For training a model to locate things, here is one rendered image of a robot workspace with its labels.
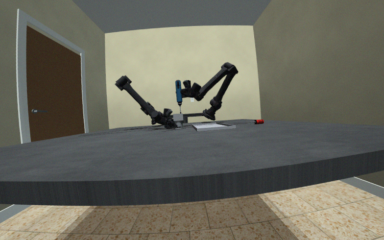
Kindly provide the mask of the white shallow rectangular tray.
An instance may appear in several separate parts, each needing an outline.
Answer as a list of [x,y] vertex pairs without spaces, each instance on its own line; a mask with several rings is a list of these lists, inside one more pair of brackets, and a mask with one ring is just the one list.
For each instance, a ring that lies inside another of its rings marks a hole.
[[218,123],[218,122],[192,124],[192,127],[196,131],[209,131],[209,130],[221,130],[221,129],[233,129],[233,128],[236,128],[235,125]]

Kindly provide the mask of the grey cylinder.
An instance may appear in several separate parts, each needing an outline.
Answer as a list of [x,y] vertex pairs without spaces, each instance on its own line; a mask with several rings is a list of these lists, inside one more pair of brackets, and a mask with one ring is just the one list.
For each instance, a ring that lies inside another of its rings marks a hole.
[[182,120],[174,121],[175,124],[177,124],[177,127],[175,129],[183,129],[183,123]]

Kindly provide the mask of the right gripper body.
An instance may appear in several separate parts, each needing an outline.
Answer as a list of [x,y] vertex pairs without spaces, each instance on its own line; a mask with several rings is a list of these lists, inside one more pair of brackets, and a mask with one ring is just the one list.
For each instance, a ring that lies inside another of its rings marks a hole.
[[[168,125],[168,124],[167,124],[167,123],[168,123],[168,120],[169,120],[169,119],[165,119],[165,123],[164,123],[164,122],[161,122],[161,124],[162,124],[162,125],[164,125],[164,128],[167,128],[167,125]],[[173,126],[174,126],[174,124],[172,124],[172,123],[171,123],[171,125],[170,125],[170,126],[171,126],[171,127],[173,127]]]

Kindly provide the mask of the white l-shaped bracket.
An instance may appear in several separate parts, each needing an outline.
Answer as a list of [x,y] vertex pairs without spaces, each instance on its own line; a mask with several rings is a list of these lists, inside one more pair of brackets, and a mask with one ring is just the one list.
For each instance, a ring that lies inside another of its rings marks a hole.
[[173,114],[173,121],[183,120],[183,114]]

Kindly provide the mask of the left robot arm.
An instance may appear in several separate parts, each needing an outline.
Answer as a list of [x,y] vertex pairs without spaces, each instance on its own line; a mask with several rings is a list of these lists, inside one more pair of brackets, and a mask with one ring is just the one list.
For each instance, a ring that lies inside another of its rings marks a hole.
[[190,80],[184,80],[183,84],[185,88],[191,88],[191,98],[195,98],[197,101],[200,101],[206,95],[206,93],[226,75],[226,78],[224,79],[217,95],[213,97],[213,99],[210,101],[212,107],[208,110],[205,110],[206,114],[208,114],[212,118],[215,118],[215,112],[221,108],[222,98],[233,77],[236,74],[238,74],[237,68],[233,64],[226,62],[221,66],[221,70],[213,78],[211,78],[203,87],[201,87],[195,82],[191,87]]

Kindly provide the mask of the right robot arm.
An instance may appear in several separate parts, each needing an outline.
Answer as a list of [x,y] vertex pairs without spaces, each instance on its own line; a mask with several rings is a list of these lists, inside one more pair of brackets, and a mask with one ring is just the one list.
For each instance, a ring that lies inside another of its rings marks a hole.
[[141,110],[146,114],[150,115],[152,119],[152,123],[155,121],[158,124],[161,122],[165,122],[165,119],[170,119],[169,116],[172,113],[171,109],[164,108],[164,113],[162,114],[160,111],[155,111],[154,107],[146,102],[130,85],[132,81],[125,75],[116,81],[116,86],[122,91],[126,90],[130,93],[130,95],[141,105]]

